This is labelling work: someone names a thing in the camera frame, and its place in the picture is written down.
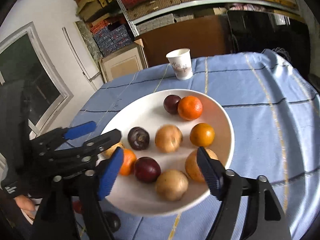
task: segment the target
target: cup rim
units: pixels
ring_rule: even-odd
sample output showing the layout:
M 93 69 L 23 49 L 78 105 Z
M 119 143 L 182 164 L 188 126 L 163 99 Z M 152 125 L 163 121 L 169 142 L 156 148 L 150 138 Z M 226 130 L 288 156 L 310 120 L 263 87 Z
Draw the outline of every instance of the cup rim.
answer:
M 166 58 L 174 58 L 174 57 L 180 57 L 186 53 L 189 53 L 190 49 L 187 48 L 183 48 L 183 49 L 175 49 L 173 51 L 170 51 L 169 53 L 167 53 L 167 55 L 165 55 Z

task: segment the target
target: orange fruit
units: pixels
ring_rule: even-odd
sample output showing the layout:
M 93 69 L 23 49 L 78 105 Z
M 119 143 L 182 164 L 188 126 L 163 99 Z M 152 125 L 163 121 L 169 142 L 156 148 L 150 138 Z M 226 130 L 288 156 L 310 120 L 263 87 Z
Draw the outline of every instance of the orange fruit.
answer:
M 136 155 L 132 150 L 124 149 L 123 150 L 123 163 L 119 170 L 119 174 L 128 176 L 133 171 L 133 165 L 137 160 Z
M 218 160 L 216 154 L 209 149 L 205 149 L 211 159 Z M 202 175 L 199 166 L 197 164 L 197 150 L 194 150 L 189 154 L 185 162 L 185 169 L 191 179 L 197 182 L 204 182 L 204 176 Z
M 190 141 L 195 146 L 209 146 L 214 140 L 214 129 L 207 123 L 198 123 L 190 132 Z
M 178 104 L 178 114 L 188 121 L 199 118 L 202 114 L 200 99 L 194 96 L 187 96 L 181 99 Z

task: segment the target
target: plaid tablecloth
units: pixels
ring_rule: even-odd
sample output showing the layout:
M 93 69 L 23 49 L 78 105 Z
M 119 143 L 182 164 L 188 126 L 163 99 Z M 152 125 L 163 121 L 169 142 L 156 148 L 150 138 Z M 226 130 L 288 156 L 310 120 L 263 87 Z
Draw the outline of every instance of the plaid tablecloth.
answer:
M 81 146 L 99 135 L 125 106 L 150 93 L 190 89 L 209 95 L 227 111 L 235 131 L 231 169 L 240 176 L 268 177 L 286 212 L 293 239 L 300 239 L 320 210 L 320 98 L 287 61 L 265 50 L 192 60 L 194 76 L 175 78 L 170 65 L 155 66 L 104 84 L 77 114 L 71 126 L 95 121 L 97 129 L 69 141 L 63 148 Z M 103 210 L 121 219 L 116 239 L 205 239 L 220 203 L 209 196 L 182 214 L 137 217 L 113 207 Z M 239 239 L 246 212 L 243 198 L 232 239 Z M 84 226 L 77 215 L 79 228 Z M 82 239 L 88 239 L 82 230 Z

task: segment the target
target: window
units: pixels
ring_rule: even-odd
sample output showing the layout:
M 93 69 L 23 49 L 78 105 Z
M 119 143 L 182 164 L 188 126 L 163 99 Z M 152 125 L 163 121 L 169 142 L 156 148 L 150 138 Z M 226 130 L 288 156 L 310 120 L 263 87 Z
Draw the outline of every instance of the window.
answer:
M 33 23 L 0 43 L 0 83 L 27 80 L 30 137 L 40 134 L 72 94 L 47 56 Z

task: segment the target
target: bowl rim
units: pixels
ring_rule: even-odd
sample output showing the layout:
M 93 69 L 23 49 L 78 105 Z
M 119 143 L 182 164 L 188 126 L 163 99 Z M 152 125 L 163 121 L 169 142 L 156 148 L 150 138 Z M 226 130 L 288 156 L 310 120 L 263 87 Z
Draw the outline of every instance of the bowl rim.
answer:
M 231 145 L 230 145 L 230 150 L 229 150 L 229 156 L 228 156 L 228 160 L 227 160 L 227 163 L 225 165 L 225 169 L 229 169 L 230 165 L 231 165 L 231 162 L 232 162 L 232 158 L 233 158 L 233 153 L 234 153 L 234 149 L 235 149 L 235 133 L 234 133 L 234 130 L 233 130 L 233 126 L 232 126 L 232 122 L 230 120 L 230 117 L 228 116 L 227 112 L 224 110 L 224 108 L 216 101 L 214 100 L 212 97 L 209 97 L 208 95 L 202 93 L 202 92 L 199 92 L 199 91 L 195 91 L 195 90 L 191 90 L 191 89 L 166 89 L 166 90 L 161 90 L 161 91 L 157 91 L 157 92 L 154 92 L 154 93 L 150 93 L 148 95 L 145 95 L 141 98 L 138 98 L 137 100 L 131 102 L 130 104 L 128 104 L 126 107 L 124 107 L 122 110 L 126 109 L 127 107 L 129 107 L 132 103 L 144 98 L 144 97 L 148 97 L 148 96 L 151 96 L 151 95 L 154 95 L 156 93 L 165 93 L 165 92 L 170 92 L 170 94 L 173 94 L 174 91 L 191 91 L 193 93 L 196 93 L 196 94 L 200 94 L 201 96 L 204 96 L 204 97 L 207 97 L 209 100 L 213 101 L 214 103 L 216 103 L 216 105 L 222 110 L 222 112 L 224 113 L 225 117 L 227 118 L 227 121 L 228 121 L 228 124 L 229 124 L 229 128 L 230 128 L 230 133 L 231 133 Z M 106 124 L 105 128 L 103 129 L 102 133 L 106 133 L 107 131 L 105 131 L 106 127 L 108 126 L 109 122 Z M 171 211 L 168 211 L 168 212 L 160 212 L 160 213 L 157 213 L 157 214 L 145 214 L 145 213 L 139 213 L 139 212 L 132 212 L 130 214 L 132 215 L 137 215 L 137 216 L 143 216 L 143 217 L 156 217 L 156 216 L 171 216 L 171 215 L 176 215 L 178 213 L 182 213 L 183 211 L 186 211 L 196 205 L 198 205 L 199 203 L 201 203 L 204 199 L 206 199 L 208 196 L 210 195 L 210 190 L 207 189 L 206 192 L 204 192 L 199 198 L 191 201 L 189 204 L 183 206 L 183 207 L 180 207 L 180 208 L 177 208 L 177 209 L 173 209 Z

